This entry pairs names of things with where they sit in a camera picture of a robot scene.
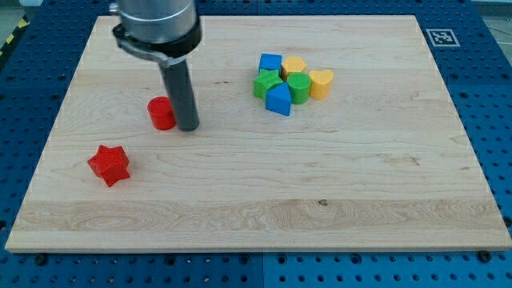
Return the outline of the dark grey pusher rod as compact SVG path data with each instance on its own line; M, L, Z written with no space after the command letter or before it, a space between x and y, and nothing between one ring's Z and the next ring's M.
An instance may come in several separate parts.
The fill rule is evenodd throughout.
M186 60L174 65L160 65L167 96L181 131L191 132L199 126L198 110Z

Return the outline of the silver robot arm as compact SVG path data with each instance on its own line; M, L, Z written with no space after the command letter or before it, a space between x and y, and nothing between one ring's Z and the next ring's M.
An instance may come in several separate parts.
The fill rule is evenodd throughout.
M195 0L116 0L109 4L120 18L113 28L117 46L158 64L181 131L199 126L198 110L186 62L202 40Z

